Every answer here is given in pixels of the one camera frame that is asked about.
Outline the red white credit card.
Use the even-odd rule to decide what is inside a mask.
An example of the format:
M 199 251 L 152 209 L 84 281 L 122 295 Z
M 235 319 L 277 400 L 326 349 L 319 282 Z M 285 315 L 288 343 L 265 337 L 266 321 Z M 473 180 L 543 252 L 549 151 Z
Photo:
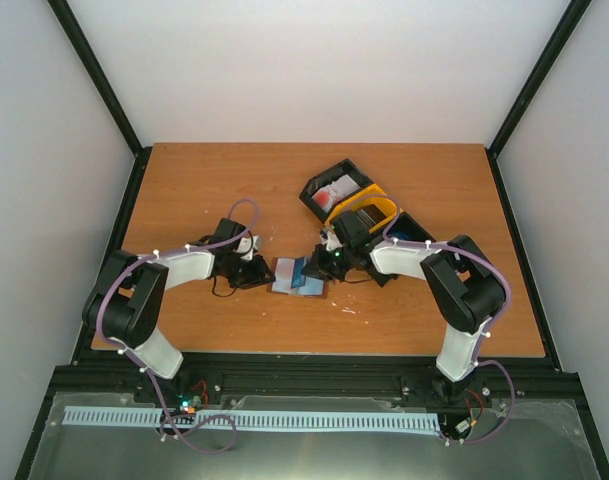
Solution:
M 293 271 L 295 260 L 292 258 L 278 258 L 275 266 L 275 282 L 272 285 L 272 290 L 278 293 L 290 294 L 293 289 L 291 287 L 293 281 Z

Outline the black bin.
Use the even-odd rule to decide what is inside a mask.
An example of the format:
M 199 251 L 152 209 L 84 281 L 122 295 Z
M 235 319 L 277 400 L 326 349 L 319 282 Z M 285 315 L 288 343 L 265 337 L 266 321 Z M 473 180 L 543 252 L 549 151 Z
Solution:
M 370 177 L 350 159 L 344 159 L 310 178 L 299 199 L 324 223 L 337 205 L 371 184 L 373 181 Z
M 434 253 L 427 248 L 427 243 L 433 241 L 419 223 L 403 212 L 388 237 L 380 233 L 367 248 L 370 260 L 367 271 L 380 287 L 398 276 L 426 280 L 421 262 Z

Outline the yellow bin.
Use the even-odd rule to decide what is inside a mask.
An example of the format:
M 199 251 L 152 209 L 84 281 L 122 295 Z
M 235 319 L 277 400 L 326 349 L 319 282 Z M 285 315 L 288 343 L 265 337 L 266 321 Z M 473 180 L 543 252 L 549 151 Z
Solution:
M 323 225 L 329 226 L 331 221 L 344 211 L 356 212 L 359 208 L 370 204 L 376 205 L 386 215 L 385 220 L 369 229 L 370 233 L 386 226 L 389 222 L 393 221 L 398 214 L 403 212 L 403 208 L 400 207 L 391 196 L 386 194 L 379 185 L 373 183 L 335 204 L 327 218 L 324 220 Z

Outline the blue credit card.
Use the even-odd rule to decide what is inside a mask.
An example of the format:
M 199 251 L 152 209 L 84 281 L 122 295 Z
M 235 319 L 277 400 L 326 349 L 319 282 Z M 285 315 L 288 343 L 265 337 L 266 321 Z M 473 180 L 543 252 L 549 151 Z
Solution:
M 291 289 L 296 290 L 306 285 L 307 276 L 305 275 L 303 270 L 307 265 L 308 260 L 308 257 L 299 257 L 294 260 L 290 283 Z

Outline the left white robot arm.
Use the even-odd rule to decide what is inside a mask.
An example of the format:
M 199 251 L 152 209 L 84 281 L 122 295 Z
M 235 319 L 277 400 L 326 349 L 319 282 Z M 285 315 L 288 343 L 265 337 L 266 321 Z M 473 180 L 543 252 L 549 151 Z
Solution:
M 275 275 L 259 254 L 261 238 L 223 218 L 215 233 L 167 252 L 113 252 L 82 310 L 85 325 L 141 370 L 158 377 L 156 388 L 170 402 L 185 400 L 192 378 L 180 369 L 183 355 L 158 327 L 166 291 L 195 281 L 225 279 L 233 291 L 271 284 Z

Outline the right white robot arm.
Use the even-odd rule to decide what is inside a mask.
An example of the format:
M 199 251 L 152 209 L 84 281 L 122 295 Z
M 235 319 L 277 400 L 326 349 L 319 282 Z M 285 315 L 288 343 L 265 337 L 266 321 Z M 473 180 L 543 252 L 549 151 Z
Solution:
M 357 270 L 381 286 L 399 276 L 425 281 L 447 323 L 436 366 L 448 380 L 464 380 L 480 365 L 481 343 L 511 303 L 508 281 L 468 236 L 414 240 L 419 229 L 403 214 L 374 231 L 371 225 L 363 208 L 335 216 L 301 273 L 344 282 Z

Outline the brown leather card holder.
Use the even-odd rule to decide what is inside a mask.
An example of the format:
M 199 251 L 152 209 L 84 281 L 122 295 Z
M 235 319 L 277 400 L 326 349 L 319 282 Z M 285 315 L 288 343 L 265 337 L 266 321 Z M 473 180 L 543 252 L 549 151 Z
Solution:
M 327 296 L 328 285 L 322 280 L 304 274 L 309 257 L 278 257 L 274 262 L 275 280 L 268 292 L 304 298 L 322 299 Z

